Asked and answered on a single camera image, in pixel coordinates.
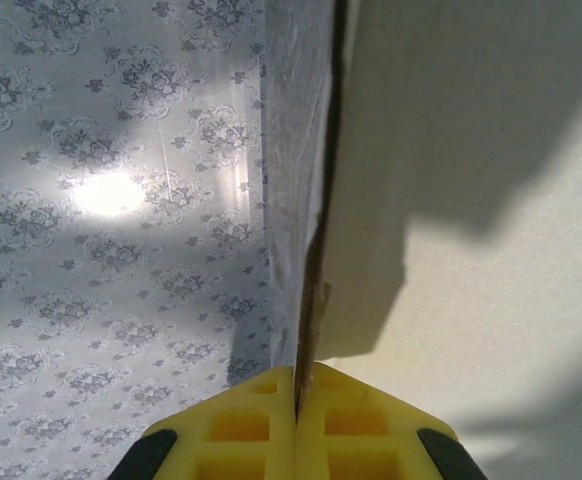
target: white wall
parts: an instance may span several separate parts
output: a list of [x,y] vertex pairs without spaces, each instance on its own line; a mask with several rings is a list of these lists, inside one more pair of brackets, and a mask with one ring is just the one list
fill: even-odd
[[362,2],[349,82],[321,358],[582,478],[582,2]]

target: yellow plastic block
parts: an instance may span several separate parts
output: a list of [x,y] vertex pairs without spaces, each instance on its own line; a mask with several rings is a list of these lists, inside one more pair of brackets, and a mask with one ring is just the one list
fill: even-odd
[[293,370],[275,368],[152,425],[178,440],[155,480],[291,480]]
[[296,478],[442,480],[417,431],[444,422],[316,363],[296,430]]
[[178,435],[155,480],[442,480],[418,438],[442,421],[316,363],[296,425],[291,367],[168,417]]

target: black rubber edge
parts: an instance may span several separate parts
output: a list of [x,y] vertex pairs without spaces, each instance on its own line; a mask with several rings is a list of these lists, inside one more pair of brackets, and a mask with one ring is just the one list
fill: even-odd
[[136,441],[108,480],[153,480],[178,439],[174,430],[160,430]]
[[444,480],[487,480],[461,443],[429,428],[418,430],[418,437]]

